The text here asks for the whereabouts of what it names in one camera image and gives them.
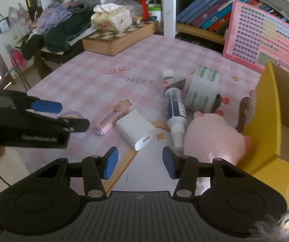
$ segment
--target wooden shelf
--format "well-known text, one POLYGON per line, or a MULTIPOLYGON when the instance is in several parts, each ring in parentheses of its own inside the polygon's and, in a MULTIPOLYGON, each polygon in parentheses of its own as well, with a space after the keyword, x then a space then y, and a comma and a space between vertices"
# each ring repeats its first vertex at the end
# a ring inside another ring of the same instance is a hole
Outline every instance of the wooden shelf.
POLYGON ((193 27, 191 25, 176 23, 176 31, 198 36, 215 43, 225 44, 224 35, 215 32, 204 30, 202 28, 193 27))

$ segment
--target purple clothing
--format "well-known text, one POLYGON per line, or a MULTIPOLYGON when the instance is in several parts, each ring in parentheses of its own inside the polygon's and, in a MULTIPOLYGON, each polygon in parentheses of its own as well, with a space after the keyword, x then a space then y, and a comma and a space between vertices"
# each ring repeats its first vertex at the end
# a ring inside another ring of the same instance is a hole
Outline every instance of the purple clothing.
POLYGON ((39 17, 37 22, 37 34, 43 35, 50 28, 70 17, 71 12, 64 8, 61 3, 54 3, 50 8, 46 8, 39 17))

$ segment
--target pink plush toy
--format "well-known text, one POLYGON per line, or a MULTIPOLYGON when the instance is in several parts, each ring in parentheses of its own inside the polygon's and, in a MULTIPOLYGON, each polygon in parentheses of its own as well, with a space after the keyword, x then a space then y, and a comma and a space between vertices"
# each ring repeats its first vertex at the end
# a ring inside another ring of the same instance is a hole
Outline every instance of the pink plush toy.
MULTIPOLYGON (((223 158, 237 165, 251 143, 251 137, 238 133, 220 115, 195 112, 186 131, 184 155, 196 157, 205 163, 211 163, 214 158, 223 158)), ((210 187, 208 179, 199 179, 197 195, 210 187)))

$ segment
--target white eraser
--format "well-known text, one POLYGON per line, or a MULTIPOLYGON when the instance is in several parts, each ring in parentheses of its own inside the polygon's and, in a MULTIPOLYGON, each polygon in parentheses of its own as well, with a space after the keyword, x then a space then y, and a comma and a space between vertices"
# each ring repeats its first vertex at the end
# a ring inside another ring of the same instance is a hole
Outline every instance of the white eraser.
POLYGON ((115 126, 136 151, 143 148, 155 136, 155 127, 137 110, 122 117, 115 126))
POLYGON ((163 70, 163 81, 175 77, 175 73, 172 69, 163 70))

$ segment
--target yellow cardboard box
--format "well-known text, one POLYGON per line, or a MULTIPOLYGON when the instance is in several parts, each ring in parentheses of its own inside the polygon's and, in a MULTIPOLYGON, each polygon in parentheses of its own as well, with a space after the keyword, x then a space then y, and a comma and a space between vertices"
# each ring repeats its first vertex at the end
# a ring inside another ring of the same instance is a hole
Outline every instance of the yellow cardboard box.
POLYGON ((289 74, 268 62, 255 90, 255 115, 243 132, 253 147, 239 167, 289 203, 289 74))

